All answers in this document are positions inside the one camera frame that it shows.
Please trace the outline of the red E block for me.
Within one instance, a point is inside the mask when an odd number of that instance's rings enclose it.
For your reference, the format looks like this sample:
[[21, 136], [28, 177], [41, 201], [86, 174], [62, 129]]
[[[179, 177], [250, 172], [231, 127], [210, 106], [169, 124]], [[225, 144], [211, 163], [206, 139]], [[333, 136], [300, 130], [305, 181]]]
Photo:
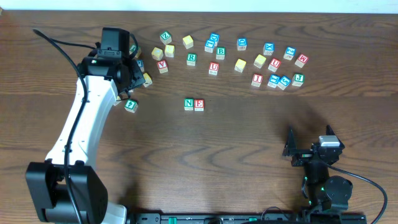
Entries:
[[194, 110], [195, 111], [204, 111], [205, 109], [205, 101], [203, 99], [195, 99], [194, 100]]

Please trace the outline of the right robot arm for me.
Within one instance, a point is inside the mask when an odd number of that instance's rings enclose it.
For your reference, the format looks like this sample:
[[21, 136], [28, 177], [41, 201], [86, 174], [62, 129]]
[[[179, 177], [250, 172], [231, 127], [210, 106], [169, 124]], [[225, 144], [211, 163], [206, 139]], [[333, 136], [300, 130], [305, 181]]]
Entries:
[[302, 218], [308, 222], [315, 217], [340, 216], [348, 209], [353, 184], [351, 181], [329, 174], [330, 166], [339, 160], [345, 145], [332, 128], [326, 127], [326, 134], [318, 137], [309, 149], [299, 149], [293, 130], [290, 129], [282, 155], [291, 157], [293, 167], [303, 167], [302, 193], [308, 199], [309, 207], [302, 211]]

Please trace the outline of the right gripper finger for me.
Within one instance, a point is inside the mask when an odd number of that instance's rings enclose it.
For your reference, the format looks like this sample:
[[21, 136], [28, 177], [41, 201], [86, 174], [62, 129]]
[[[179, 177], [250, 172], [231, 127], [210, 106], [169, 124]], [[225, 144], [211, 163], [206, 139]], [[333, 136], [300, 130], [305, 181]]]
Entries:
[[297, 152], [297, 146], [294, 139], [293, 129], [290, 127], [287, 133], [287, 140], [285, 142], [283, 156], [293, 156]]
[[[336, 134], [335, 134], [335, 132], [333, 131], [333, 129], [331, 128], [331, 126], [330, 125], [327, 125], [326, 126], [326, 135], [335, 135], [336, 136]], [[344, 148], [345, 147], [345, 145], [341, 142], [341, 140], [340, 140], [340, 146], [339, 146], [340, 148]]]

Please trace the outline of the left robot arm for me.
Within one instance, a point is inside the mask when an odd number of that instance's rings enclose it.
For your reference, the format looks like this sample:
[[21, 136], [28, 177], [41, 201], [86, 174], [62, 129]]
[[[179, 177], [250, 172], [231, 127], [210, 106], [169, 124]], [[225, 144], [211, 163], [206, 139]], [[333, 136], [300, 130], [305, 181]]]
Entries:
[[79, 64], [75, 99], [62, 132], [43, 162], [31, 162], [25, 179], [38, 219], [46, 223], [127, 223], [127, 208], [108, 200], [96, 155], [104, 124], [119, 95], [145, 78], [129, 50], [135, 36], [105, 27], [101, 42]]

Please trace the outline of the green N block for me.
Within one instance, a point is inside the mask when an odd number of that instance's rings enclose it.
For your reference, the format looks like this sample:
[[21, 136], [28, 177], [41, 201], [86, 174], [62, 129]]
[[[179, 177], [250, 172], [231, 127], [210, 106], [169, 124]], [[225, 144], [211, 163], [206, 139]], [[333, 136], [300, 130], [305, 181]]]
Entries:
[[193, 111], [194, 110], [194, 99], [193, 98], [185, 98], [184, 99], [184, 110], [185, 111]]

